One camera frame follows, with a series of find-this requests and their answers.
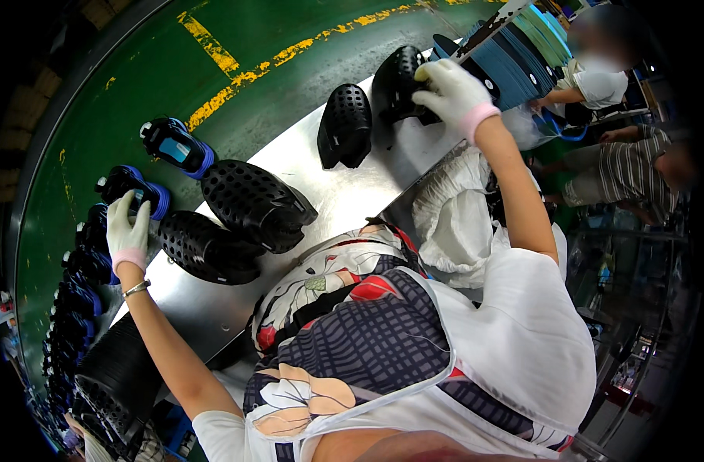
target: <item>stainless steel table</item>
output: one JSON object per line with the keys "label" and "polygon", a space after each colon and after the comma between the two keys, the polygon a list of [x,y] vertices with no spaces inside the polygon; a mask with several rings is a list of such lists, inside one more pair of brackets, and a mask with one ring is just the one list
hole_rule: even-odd
{"label": "stainless steel table", "polygon": [[[368,95],[372,81],[370,77],[359,83]],[[360,167],[347,169],[339,163],[334,169],[324,170],[317,149],[323,111],[321,106],[303,117],[249,160],[296,188],[319,212],[317,220],[303,228],[305,238],[299,245],[285,254],[262,256],[261,276],[245,285],[202,281],[173,264],[164,251],[146,269],[146,277],[152,281],[152,297],[205,362],[242,332],[255,302],[299,262],[304,252],[364,226],[365,218],[383,211],[462,139],[444,124],[422,126],[413,117],[396,123],[393,130],[385,130],[382,123],[374,121],[373,148]],[[205,202],[196,211],[215,217]],[[124,303],[113,323],[127,310]]]}

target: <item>striped shirt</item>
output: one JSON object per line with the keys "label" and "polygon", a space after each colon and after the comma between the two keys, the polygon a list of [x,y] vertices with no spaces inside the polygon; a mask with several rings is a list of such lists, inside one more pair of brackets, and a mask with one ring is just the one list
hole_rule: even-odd
{"label": "striped shirt", "polygon": [[671,141],[662,130],[642,124],[639,127],[640,140],[636,143],[601,145],[600,193],[606,203],[625,199],[643,203],[656,221],[665,223],[676,206],[678,193],[671,191],[654,162]]}

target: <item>silver bracelet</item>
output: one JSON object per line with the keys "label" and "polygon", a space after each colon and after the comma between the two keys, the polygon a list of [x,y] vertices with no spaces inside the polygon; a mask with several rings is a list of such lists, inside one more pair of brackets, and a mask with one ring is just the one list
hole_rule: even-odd
{"label": "silver bracelet", "polygon": [[126,299],[127,296],[133,295],[136,292],[141,292],[145,291],[146,288],[148,288],[150,285],[152,285],[152,282],[149,280],[144,280],[142,282],[139,282],[136,284],[134,287],[130,288],[128,291],[124,292],[124,300]]}

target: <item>pink glove cuff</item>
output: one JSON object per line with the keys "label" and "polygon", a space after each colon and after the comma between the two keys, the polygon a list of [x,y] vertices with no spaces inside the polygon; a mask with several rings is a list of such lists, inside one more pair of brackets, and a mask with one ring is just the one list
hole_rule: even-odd
{"label": "pink glove cuff", "polygon": [[470,109],[468,114],[464,115],[460,119],[460,130],[465,134],[466,139],[470,144],[475,145],[474,140],[476,136],[476,129],[482,121],[486,120],[490,116],[497,116],[501,114],[496,106],[487,101],[485,103],[480,103],[478,106]]}
{"label": "pink glove cuff", "polygon": [[113,272],[118,275],[116,270],[118,269],[118,264],[121,262],[131,262],[137,265],[141,270],[146,273],[146,252],[140,248],[132,247],[125,248],[116,252],[113,256]]}

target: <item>white work glove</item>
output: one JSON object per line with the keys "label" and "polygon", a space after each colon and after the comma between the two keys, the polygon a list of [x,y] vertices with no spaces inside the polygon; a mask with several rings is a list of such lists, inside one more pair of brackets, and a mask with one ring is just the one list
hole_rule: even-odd
{"label": "white work glove", "polygon": [[113,272],[121,262],[131,262],[146,272],[146,236],[149,230],[149,200],[139,207],[136,221],[129,221],[129,207],[134,199],[134,190],[127,192],[108,206],[106,239],[111,254]]}
{"label": "white work glove", "polygon": [[424,63],[416,70],[414,79],[429,80],[433,92],[414,92],[412,101],[427,106],[447,125],[457,127],[473,145],[478,125],[488,117],[501,114],[480,80],[452,60]]}

